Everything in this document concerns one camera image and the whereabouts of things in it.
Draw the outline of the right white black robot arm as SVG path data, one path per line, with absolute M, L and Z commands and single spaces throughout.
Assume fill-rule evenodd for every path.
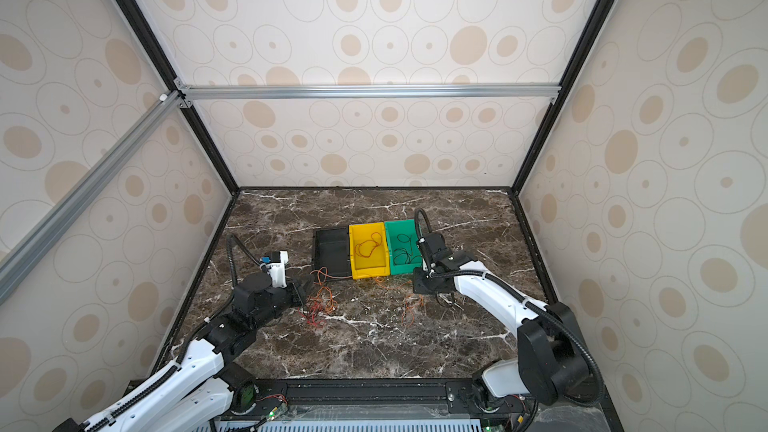
M 476 374 L 473 394 L 480 408 L 495 409 L 511 396 L 531 397 L 544 405 L 600 404 L 604 379 L 567 305 L 530 297 L 472 254 L 450 249 L 440 233 L 420 236 L 416 245 L 422 266 L 413 271 L 415 293 L 458 292 L 484 308 L 515 339 L 516 358 L 497 361 Z

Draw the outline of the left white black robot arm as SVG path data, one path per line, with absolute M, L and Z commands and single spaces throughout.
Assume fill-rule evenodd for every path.
M 72 418 L 57 431 L 145 431 L 172 407 L 226 366 L 256 340 L 258 331 L 286 310 L 302 307 L 305 286 L 292 279 L 278 287 L 265 272 L 238 283 L 224 307 L 198 326 L 175 361 L 111 406 L 79 423 Z

